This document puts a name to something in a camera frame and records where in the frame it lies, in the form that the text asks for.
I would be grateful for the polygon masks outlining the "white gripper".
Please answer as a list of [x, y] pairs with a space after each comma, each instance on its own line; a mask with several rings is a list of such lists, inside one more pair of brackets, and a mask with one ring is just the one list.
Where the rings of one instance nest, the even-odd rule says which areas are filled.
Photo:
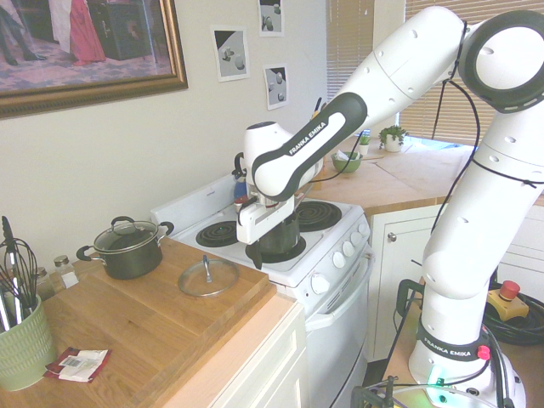
[[247, 246], [247, 256], [256, 269], [261, 269], [263, 265], [258, 239], [273, 228], [276, 213], [276, 209], [267, 208], [257, 201], [247, 201], [238, 212], [236, 237], [242, 243], [251, 244]]

